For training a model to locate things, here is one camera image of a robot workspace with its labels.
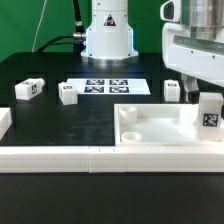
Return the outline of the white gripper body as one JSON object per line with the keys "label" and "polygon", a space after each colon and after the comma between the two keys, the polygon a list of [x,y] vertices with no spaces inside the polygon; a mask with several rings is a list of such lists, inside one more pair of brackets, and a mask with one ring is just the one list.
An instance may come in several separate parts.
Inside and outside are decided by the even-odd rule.
{"label": "white gripper body", "polygon": [[224,0],[168,0],[160,18],[165,66],[224,87]]}

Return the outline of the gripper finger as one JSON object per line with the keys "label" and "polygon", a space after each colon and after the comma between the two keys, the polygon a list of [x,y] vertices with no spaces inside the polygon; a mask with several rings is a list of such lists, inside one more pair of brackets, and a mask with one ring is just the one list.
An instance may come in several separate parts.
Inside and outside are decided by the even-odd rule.
{"label": "gripper finger", "polygon": [[186,74],[181,75],[181,80],[185,90],[186,101],[191,104],[196,104],[199,101],[199,87],[197,79]]}

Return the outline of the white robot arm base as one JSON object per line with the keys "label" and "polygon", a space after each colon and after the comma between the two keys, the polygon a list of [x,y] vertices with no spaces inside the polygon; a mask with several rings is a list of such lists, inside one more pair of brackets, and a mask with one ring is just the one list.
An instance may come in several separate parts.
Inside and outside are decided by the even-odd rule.
{"label": "white robot arm base", "polygon": [[99,66],[137,61],[133,29],[128,24],[128,0],[92,0],[92,22],[81,59]]}

